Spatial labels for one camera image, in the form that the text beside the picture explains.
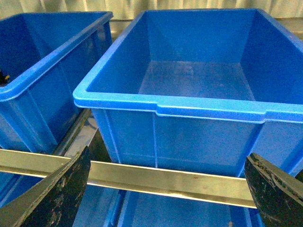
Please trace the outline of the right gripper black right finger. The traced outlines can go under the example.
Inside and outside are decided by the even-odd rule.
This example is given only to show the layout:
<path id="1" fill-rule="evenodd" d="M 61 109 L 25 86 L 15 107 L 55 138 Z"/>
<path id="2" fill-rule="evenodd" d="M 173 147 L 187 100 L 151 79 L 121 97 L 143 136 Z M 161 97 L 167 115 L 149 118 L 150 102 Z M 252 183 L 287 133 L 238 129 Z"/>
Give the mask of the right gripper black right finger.
<path id="1" fill-rule="evenodd" d="M 246 157 L 245 178 L 265 226 L 303 225 L 301 181 L 256 153 Z"/>

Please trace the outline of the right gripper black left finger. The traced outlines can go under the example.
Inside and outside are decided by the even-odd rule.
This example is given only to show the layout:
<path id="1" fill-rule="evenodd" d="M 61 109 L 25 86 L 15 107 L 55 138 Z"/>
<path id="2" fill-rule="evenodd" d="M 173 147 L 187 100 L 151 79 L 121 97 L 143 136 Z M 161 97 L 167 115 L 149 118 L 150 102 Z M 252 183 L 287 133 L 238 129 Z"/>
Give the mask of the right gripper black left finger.
<path id="1" fill-rule="evenodd" d="M 0 209 L 2 227 L 71 227 L 90 171 L 85 147 L 70 161 Z"/>

